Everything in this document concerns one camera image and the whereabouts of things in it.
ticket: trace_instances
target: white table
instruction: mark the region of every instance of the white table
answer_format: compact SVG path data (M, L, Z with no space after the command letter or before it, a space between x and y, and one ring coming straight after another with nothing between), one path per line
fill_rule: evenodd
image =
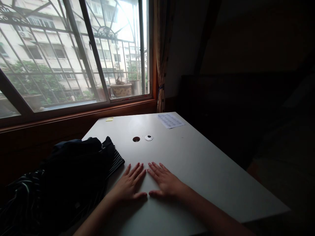
M127 165L143 162L163 163L181 181L221 208L239 222L248 222L284 213L290 209L240 168L213 143L200 134L176 112L184 126L167 129L156 114L99 119L83 140L97 137L103 142L110 136L125 159L124 167L110 178L109 188L121 177ZM146 135L153 136L146 141ZM158 189L146 174L140 191ZM184 207L148 200L118 209L106 224L102 235L192 235L206 228Z

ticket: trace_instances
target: flower pot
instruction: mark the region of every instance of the flower pot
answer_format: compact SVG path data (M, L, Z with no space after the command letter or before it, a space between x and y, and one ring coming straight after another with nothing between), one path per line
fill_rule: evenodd
M132 84L126 85L110 85L115 97L127 97L131 96Z
M22 97L27 102L27 104L32 108L33 111L40 111L44 109L44 107L42 107L42 103L40 102L41 98L43 98L43 95L41 94L22 95Z
M0 98L0 118L17 115L19 112L11 104L11 102L6 98Z
M106 96L103 88L96 88L97 94L100 100L106 100Z
M141 94L141 80L129 80L132 84L131 92L132 95L139 95Z

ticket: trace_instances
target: left hand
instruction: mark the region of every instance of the left hand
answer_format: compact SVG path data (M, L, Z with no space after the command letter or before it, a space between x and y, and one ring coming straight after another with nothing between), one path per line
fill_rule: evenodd
M146 173L146 170L143 169L143 163L138 163L131 171L130 168L131 165L129 164L123 176L108 193L117 201L139 199L147 196L145 192L136 193L137 185Z

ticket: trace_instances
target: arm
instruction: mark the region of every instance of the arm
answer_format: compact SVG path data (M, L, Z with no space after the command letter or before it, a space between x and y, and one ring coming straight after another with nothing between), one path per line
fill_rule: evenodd
M96 235L121 201L135 200L147 196L145 192L135 193L137 184L145 175L143 163L141 165L138 163L131 171L130 168L129 164L121 179L83 222L74 236Z
M254 235L224 211L181 182L163 164L149 163L148 173L161 190L152 190L152 197L172 197L182 202L215 235Z

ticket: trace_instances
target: hole in table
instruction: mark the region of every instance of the hole in table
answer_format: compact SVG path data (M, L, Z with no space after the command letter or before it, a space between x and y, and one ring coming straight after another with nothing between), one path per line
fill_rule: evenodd
M134 142L139 142L139 141L140 141L140 138L139 138L139 137L134 137L134 138L132 139L132 141L134 141Z

